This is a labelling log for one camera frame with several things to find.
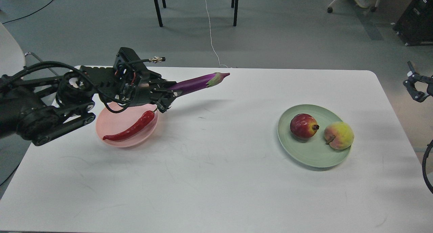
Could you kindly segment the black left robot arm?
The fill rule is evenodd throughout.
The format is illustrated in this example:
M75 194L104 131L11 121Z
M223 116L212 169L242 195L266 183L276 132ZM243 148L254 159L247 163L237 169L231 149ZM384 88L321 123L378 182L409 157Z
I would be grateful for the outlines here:
M113 67L73 67L44 61L24 67L13 76L1 77L1 138L13 134L36 146L81 128L96 119L91 109L97 95L107 107L119 105L112 113L145 104L166 112L182 89L149 70L145 63L165 61L164 57L140 59L136 52L121 47Z

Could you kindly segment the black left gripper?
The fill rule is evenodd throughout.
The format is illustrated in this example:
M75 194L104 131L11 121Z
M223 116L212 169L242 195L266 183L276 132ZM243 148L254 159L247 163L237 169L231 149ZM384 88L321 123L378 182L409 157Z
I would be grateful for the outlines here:
M121 47L116 55L115 77L120 86L118 99L129 106L156 105L159 112L166 112L172 102L183 93L175 81L161 79L161 75L150 71L145 63L162 62L162 57L141 59L136 52L128 47Z

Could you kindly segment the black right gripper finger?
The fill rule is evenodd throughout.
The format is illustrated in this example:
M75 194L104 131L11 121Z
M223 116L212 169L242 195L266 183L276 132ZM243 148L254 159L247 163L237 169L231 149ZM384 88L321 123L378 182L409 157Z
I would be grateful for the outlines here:
M433 95L433 77L419 74L412 61L408 61L407 65L410 71L407 73L407 79L404 80L403 85L413 100L423 102L427 97ZM417 82L427 84L426 91L419 91L415 86Z

